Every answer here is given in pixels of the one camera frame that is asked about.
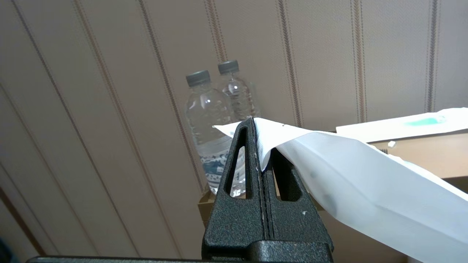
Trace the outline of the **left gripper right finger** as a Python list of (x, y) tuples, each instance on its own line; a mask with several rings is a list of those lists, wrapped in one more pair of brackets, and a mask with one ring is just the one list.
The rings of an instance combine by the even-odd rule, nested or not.
[(272, 149), (262, 173), (268, 230), (274, 256), (332, 256), (334, 245), (296, 167)]

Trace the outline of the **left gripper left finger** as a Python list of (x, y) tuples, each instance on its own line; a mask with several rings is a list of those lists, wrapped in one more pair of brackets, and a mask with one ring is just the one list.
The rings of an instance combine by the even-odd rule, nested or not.
[[(253, 118), (237, 125), (224, 173), (202, 240), (203, 256), (244, 256), (247, 247), (264, 238), (261, 170)], [(240, 149), (245, 150), (246, 198), (230, 195)]]

